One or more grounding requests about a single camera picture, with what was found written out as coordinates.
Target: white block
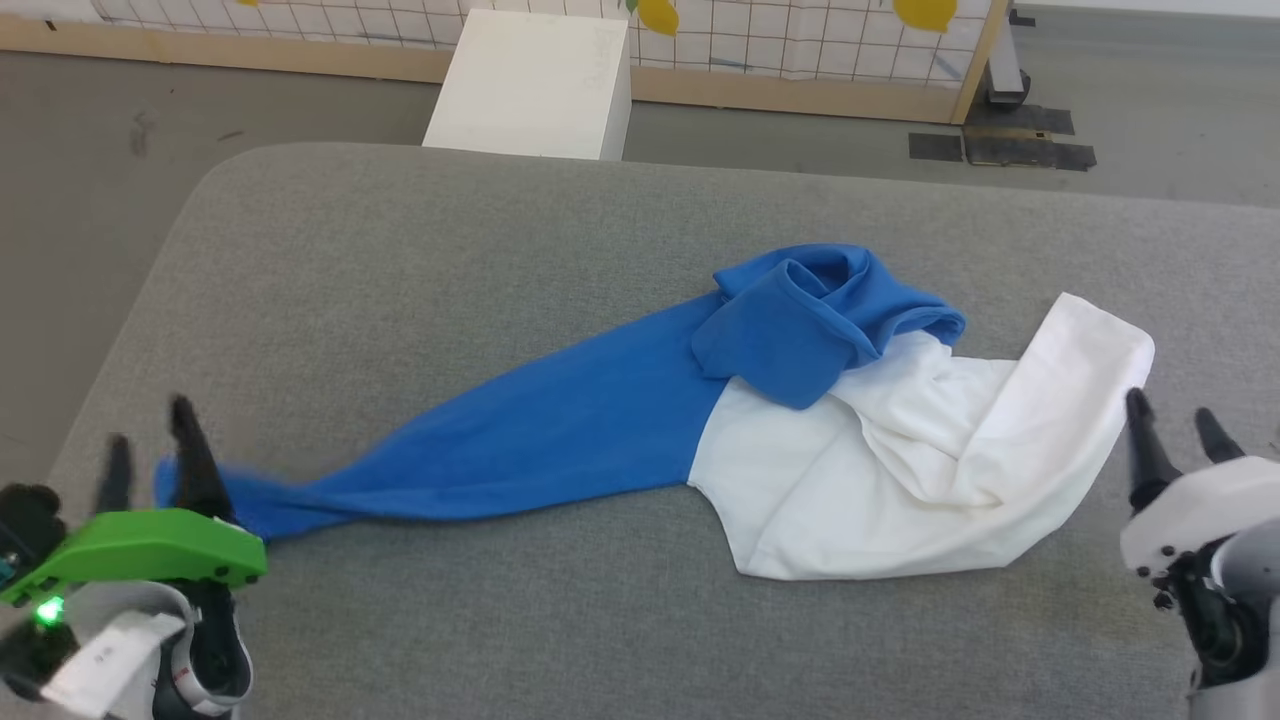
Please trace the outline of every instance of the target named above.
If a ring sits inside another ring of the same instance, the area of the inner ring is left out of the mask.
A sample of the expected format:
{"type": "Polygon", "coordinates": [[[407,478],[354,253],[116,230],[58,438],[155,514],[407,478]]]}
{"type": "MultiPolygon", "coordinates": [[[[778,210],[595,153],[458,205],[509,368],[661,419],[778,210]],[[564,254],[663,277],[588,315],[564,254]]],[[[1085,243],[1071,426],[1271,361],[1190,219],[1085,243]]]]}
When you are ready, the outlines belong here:
{"type": "Polygon", "coordinates": [[[618,19],[471,10],[422,146],[621,160],[627,35],[618,19]]]}

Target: gray fabric surface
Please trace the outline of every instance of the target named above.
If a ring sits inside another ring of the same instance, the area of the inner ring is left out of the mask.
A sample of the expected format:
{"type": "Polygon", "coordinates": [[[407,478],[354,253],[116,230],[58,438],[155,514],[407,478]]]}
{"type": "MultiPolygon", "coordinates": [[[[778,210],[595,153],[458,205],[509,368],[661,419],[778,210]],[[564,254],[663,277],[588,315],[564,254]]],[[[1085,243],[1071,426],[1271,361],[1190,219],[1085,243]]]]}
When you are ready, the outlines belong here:
{"type": "MultiPolygon", "coordinates": [[[[1175,462],[1203,462],[1199,404],[1275,456],[1276,228],[1267,210],[1068,193],[257,150],[188,201],[51,484],[82,516],[113,430],[150,477],[172,391],[220,460],[315,478],[503,370],[810,241],[865,245],[960,307],[966,355],[1016,357],[1059,292],[1080,295],[1155,338],[1175,462]]],[[[1010,568],[899,580],[740,577],[690,488],[283,542],[241,596],[246,716],[1176,717],[1190,662],[1121,565],[1124,465],[1010,568]]],[[[6,717],[36,712],[12,702],[6,717]]]]}

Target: concrete floor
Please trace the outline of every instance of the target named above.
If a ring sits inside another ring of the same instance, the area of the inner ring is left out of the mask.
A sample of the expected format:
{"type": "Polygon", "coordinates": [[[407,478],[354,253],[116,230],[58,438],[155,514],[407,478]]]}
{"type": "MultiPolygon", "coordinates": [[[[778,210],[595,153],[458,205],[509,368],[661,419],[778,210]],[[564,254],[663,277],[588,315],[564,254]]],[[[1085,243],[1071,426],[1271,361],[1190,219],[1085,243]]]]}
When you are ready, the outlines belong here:
{"type": "MultiPolygon", "coordinates": [[[[637,104],[626,160],[1280,206],[1280,26],[1038,12],[1088,173],[910,160],[904,123],[637,104]]],[[[0,53],[0,483],[44,479],[169,225],[251,147],[419,143],[436,87],[0,53]]],[[[955,132],[950,128],[923,128],[955,132]]]]}

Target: wooden board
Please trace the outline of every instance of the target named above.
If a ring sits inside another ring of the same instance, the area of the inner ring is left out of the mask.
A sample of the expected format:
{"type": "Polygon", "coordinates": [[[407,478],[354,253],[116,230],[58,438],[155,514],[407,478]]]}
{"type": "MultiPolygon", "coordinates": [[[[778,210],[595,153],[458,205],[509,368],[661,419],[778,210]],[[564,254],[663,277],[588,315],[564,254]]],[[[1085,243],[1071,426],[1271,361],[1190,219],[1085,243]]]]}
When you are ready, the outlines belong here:
{"type": "MultiPolygon", "coordinates": [[[[631,68],[635,100],[851,118],[960,124],[977,92],[1009,0],[992,0],[987,26],[960,90],[895,83],[788,81],[763,76],[631,68]]],[[[44,23],[0,15],[0,50],[156,63],[444,82],[452,53],[271,37],[151,31],[109,24],[44,23]]]]}

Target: yellow lemon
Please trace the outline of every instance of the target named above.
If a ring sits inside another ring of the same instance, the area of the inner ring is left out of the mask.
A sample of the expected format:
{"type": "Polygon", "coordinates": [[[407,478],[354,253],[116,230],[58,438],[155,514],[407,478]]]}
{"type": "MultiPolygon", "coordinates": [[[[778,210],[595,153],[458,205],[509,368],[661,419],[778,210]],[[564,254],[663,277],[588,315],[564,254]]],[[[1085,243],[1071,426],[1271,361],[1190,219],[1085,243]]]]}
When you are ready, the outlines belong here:
{"type": "Polygon", "coordinates": [[[676,28],[680,27],[680,13],[667,0],[640,0],[636,14],[640,15],[644,27],[662,35],[676,35],[676,28]]]}
{"type": "Polygon", "coordinates": [[[893,12],[908,27],[946,32],[956,14],[956,0],[893,0],[893,12]]]}

